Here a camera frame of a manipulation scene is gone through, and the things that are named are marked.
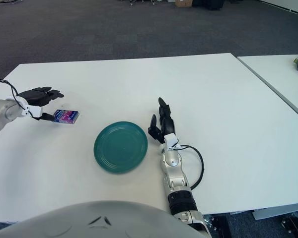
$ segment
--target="green object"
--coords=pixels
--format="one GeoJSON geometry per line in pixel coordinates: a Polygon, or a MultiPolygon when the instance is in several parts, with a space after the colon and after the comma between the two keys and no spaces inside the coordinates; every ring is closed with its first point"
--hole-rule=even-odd
{"type": "Polygon", "coordinates": [[[121,174],[141,163],[147,147],[146,134],[139,126],[120,121],[100,132],[94,144],[94,156],[103,169],[121,174]]]}

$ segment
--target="cardboard box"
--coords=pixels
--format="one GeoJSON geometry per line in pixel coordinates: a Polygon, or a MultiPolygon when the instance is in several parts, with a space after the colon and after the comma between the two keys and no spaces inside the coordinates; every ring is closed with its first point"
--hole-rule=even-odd
{"type": "Polygon", "coordinates": [[[175,5],[178,7],[192,6],[193,0],[175,0],[175,5]]]}

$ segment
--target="small box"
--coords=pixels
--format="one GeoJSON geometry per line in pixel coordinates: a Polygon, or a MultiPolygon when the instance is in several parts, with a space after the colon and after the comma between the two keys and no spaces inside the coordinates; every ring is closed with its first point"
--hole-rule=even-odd
{"type": "Polygon", "coordinates": [[[78,115],[78,111],[56,110],[54,112],[54,122],[74,124],[78,115]]]}
{"type": "Polygon", "coordinates": [[[175,0],[175,5],[178,7],[192,6],[193,0],[175,0]]]}

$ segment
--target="wire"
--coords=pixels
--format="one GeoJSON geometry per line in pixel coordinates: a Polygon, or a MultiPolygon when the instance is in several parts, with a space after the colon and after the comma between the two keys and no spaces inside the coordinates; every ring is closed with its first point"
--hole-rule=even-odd
{"type": "Polygon", "coordinates": [[[15,102],[19,105],[19,107],[21,107],[23,110],[25,110],[25,108],[17,101],[17,99],[15,97],[15,94],[17,96],[19,95],[17,89],[11,83],[9,83],[8,81],[6,81],[4,79],[0,79],[0,83],[5,83],[5,84],[7,84],[7,85],[9,85],[11,87],[12,96],[13,96],[15,102]]]}
{"type": "Polygon", "coordinates": [[[194,148],[193,146],[191,146],[191,145],[181,145],[181,146],[183,146],[184,148],[174,149],[174,150],[184,150],[184,149],[187,149],[187,148],[191,148],[191,149],[193,149],[198,154],[198,156],[200,158],[200,161],[201,161],[201,164],[202,164],[202,169],[201,169],[201,173],[200,173],[200,176],[199,176],[198,180],[190,187],[191,190],[193,190],[193,189],[195,189],[199,185],[199,183],[201,182],[201,180],[203,178],[203,174],[204,174],[203,157],[202,157],[201,153],[196,148],[194,148]]]}

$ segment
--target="white table surface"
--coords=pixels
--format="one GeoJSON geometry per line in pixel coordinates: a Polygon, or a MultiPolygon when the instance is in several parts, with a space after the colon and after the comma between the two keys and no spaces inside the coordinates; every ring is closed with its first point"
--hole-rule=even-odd
{"type": "Polygon", "coordinates": [[[298,55],[238,58],[298,113],[298,55]]]}
{"type": "MultiPolygon", "coordinates": [[[[170,104],[180,142],[204,157],[204,177],[193,190],[202,213],[298,203],[298,115],[231,54],[22,64],[6,79],[19,92],[60,89],[65,97],[45,112],[80,116],[75,124],[22,118],[1,131],[0,221],[95,200],[168,211],[159,143],[147,133],[159,96],[170,104]],[[105,126],[123,120],[146,132],[148,151],[136,169],[113,175],[99,167],[93,145],[105,126]]],[[[9,95],[0,85],[0,99],[9,95]]],[[[181,154],[192,184],[199,160],[181,154]]]]}

